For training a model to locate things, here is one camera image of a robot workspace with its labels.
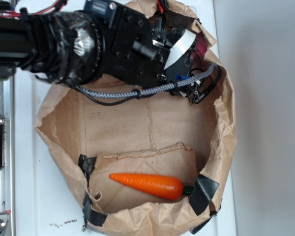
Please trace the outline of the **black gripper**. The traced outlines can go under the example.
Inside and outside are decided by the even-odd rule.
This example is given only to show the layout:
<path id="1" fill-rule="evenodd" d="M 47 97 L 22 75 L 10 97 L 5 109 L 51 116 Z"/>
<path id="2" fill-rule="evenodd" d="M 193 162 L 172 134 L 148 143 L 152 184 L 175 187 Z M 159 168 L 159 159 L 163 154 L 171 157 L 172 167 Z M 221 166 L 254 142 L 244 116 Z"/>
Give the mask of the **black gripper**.
<path id="1" fill-rule="evenodd" d="M 162 19 L 148 18 L 112 0 L 88 0 L 84 12 L 92 18 L 94 77 L 113 76 L 126 84 L 157 87 L 186 78 L 196 34 L 179 27 L 166 32 Z"/>

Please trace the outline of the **black tape-wrapped robot arm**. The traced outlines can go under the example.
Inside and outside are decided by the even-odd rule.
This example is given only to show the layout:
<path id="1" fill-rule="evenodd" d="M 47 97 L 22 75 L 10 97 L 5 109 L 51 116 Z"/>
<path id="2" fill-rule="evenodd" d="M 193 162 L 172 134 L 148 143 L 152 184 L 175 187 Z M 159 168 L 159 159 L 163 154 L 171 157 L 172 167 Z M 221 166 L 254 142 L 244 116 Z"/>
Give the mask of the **black tape-wrapped robot arm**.
<path id="1" fill-rule="evenodd" d="M 0 1 L 0 79 L 29 71 L 50 84 L 85 85 L 104 74 L 126 84 L 156 87 L 183 78 L 206 46 L 188 29 L 191 19 L 170 21 L 159 2 L 154 21 L 112 0 L 88 0 L 82 10 L 8 12 Z"/>

